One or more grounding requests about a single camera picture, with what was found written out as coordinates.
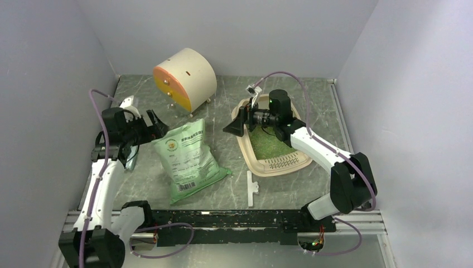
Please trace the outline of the green cat litter bag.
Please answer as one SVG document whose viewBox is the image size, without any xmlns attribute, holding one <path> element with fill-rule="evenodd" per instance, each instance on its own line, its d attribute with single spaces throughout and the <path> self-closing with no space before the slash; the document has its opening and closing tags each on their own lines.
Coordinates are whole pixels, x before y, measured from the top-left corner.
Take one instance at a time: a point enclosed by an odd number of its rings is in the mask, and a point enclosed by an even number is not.
<svg viewBox="0 0 473 268">
<path fill-rule="evenodd" d="M 218 164 L 205 142 L 205 121 L 197 119 L 169 130 L 152 142 L 170 177 L 170 204 L 223 180 L 232 171 Z"/>
</svg>

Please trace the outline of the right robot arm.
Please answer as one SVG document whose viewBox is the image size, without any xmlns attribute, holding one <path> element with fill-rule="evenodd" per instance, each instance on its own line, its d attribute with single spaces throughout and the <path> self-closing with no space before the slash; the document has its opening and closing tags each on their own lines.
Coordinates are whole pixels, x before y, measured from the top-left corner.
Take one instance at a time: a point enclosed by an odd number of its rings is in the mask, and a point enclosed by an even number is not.
<svg viewBox="0 0 473 268">
<path fill-rule="evenodd" d="M 366 202 L 375 201 L 377 187 L 369 159 L 361 152 L 351 154 L 327 142 L 293 115 L 292 102 L 282 89 L 268 94 L 268 108 L 258 106 L 255 88 L 249 102 L 238 108 L 235 118 L 223 131 L 237 137 L 256 127 L 270 127 L 276 138 L 288 147 L 303 152 L 322 166 L 330 177 L 327 194 L 307 203 L 302 209 L 302 227 L 315 231 L 322 219 L 334 214 L 348 214 Z"/>
</svg>

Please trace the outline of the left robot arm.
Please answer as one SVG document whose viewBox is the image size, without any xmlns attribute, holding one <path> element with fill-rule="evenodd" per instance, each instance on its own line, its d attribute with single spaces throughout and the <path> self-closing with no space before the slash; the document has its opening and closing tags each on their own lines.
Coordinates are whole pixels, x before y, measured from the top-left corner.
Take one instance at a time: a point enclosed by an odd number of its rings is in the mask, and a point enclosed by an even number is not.
<svg viewBox="0 0 473 268">
<path fill-rule="evenodd" d="M 156 225 L 146 200 L 126 202 L 119 217 L 112 218 L 132 148 L 163 138 L 169 131 L 154 110 L 146 113 L 151 125 L 131 108 L 113 107 L 98 113 L 102 131 L 91 153 L 86 200 L 72 230 L 59 238 L 59 249 L 69 267 L 122 267 L 135 231 L 147 232 Z"/>
</svg>

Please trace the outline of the beige litter box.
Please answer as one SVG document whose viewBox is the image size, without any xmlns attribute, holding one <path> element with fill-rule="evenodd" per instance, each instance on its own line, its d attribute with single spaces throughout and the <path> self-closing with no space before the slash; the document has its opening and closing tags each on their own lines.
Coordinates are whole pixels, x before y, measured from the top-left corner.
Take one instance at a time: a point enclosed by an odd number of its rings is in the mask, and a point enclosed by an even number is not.
<svg viewBox="0 0 473 268">
<path fill-rule="evenodd" d="M 306 154 L 291 146 L 290 135 L 306 124 L 286 91 L 276 89 L 258 100 L 243 99 L 231 116 L 232 122 L 223 131 L 237 137 L 253 174 L 286 175 L 312 163 Z"/>
</svg>

